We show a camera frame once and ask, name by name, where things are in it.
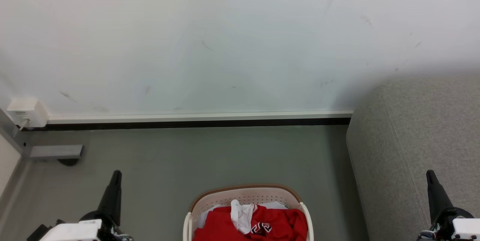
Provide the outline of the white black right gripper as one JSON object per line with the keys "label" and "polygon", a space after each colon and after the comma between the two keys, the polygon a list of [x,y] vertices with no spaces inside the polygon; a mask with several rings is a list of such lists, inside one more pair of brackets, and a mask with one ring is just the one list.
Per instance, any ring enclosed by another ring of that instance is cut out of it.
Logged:
{"label": "white black right gripper", "polygon": [[429,229],[421,231],[419,241],[478,241],[480,219],[461,208],[454,208],[433,170],[427,170],[427,198],[430,208]]}

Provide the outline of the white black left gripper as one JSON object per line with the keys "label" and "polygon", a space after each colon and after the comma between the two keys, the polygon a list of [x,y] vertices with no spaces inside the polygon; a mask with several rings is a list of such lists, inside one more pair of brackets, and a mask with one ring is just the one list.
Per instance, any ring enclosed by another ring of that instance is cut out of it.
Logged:
{"label": "white black left gripper", "polygon": [[77,223],[60,223],[40,237],[40,241],[132,241],[120,229],[122,172],[115,170],[103,193],[97,211]]}

